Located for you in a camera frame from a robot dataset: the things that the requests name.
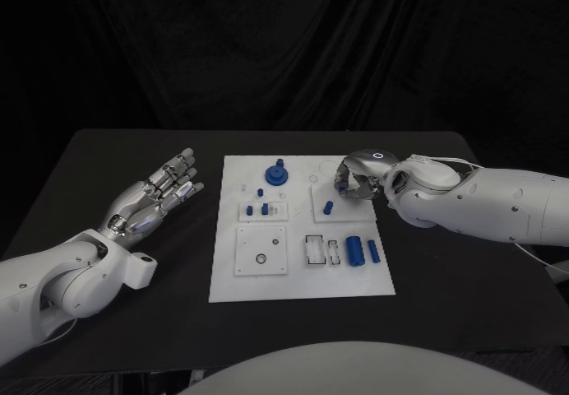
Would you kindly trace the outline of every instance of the robotic hand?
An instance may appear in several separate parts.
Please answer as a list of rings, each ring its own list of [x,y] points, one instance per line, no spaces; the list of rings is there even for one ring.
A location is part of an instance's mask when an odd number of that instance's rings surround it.
[[[465,174],[441,162],[471,166]],[[359,188],[348,190],[350,172]],[[340,196],[373,199],[412,225],[505,243],[569,245],[569,179],[524,170],[485,169],[456,158],[364,149],[343,160],[334,179]]]
[[[157,262],[127,249],[203,189],[190,181],[194,161],[187,148],[144,182],[134,183],[111,204],[98,230],[0,263],[0,365],[37,346],[60,325],[95,314],[122,284],[134,289],[150,284]]]

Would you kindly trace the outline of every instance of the black backdrop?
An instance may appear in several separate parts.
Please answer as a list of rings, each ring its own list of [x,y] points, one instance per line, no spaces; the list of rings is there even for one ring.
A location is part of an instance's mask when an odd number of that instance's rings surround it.
[[[484,165],[569,175],[563,0],[14,7],[0,62],[7,234],[79,128],[454,130]]]

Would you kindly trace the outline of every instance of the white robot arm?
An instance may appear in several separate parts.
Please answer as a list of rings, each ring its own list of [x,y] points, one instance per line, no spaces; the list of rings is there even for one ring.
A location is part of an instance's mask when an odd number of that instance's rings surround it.
[[[186,149],[124,191],[98,230],[0,263],[0,365],[42,344],[60,325],[95,314],[122,284],[134,289],[148,285],[157,262],[127,249],[204,187],[190,181],[197,172],[193,162]],[[42,298],[49,301],[43,309]]]
[[[459,174],[441,162],[477,167]],[[347,190],[353,173],[360,186]],[[524,170],[485,169],[455,158],[353,152],[334,186],[344,198],[373,199],[384,190],[389,207],[412,225],[504,243],[569,245],[569,179]]]

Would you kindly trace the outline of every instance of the blue cylinder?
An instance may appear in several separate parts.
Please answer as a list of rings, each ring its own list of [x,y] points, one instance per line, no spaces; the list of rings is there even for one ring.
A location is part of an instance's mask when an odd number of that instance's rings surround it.
[[[364,265],[364,249],[361,247],[361,239],[359,236],[350,236],[346,239],[346,249],[350,266]]]
[[[334,207],[334,202],[327,202],[324,207],[324,214],[328,216],[331,213],[331,208]]]
[[[382,260],[379,259],[379,252],[377,252],[376,242],[373,240],[367,240],[367,247],[370,248],[370,254],[372,254],[372,261],[373,261],[373,263],[380,263]]]
[[[265,171],[265,180],[274,185],[282,185],[288,179],[288,171],[285,169],[285,163],[282,159],[278,159],[276,164],[271,166]]]

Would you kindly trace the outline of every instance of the white board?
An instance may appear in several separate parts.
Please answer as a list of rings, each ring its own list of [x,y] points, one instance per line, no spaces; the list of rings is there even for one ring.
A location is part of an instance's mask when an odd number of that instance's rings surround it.
[[[265,171],[275,165],[278,158],[284,159],[288,181],[275,187],[265,181]],[[344,202],[338,200],[338,193],[331,186],[335,168],[343,159],[343,156],[225,157],[216,250],[210,274],[212,303],[395,295],[373,209],[370,212],[372,203],[348,202],[354,218],[354,222],[348,222],[341,209]],[[321,223],[315,222],[314,216],[317,210],[314,207],[321,205],[321,201],[317,199],[315,206],[312,206],[312,186],[318,188],[318,199],[324,202],[334,201],[331,215],[325,216]],[[262,197],[258,196],[259,188],[265,191]],[[239,217],[243,218],[240,211],[246,207],[242,203],[246,202],[258,202],[261,206],[262,203],[285,202],[288,220],[272,223],[239,221]],[[337,221],[333,220],[334,214],[337,214]],[[255,226],[284,228],[287,274],[236,276],[238,228]],[[328,241],[337,240],[338,265],[331,265],[328,262],[318,267],[308,267],[304,247],[307,235],[323,235],[325,253],[328,253]],[[347,259],[344,241],[348,236],[354,235],[361,238],[364,248],[366,264],[360,267],[351,267]],[[380,263],[372,262],[367,249],[369,239],[376,241]],[[256,252],[256,249],[250,251],[250,257]]]

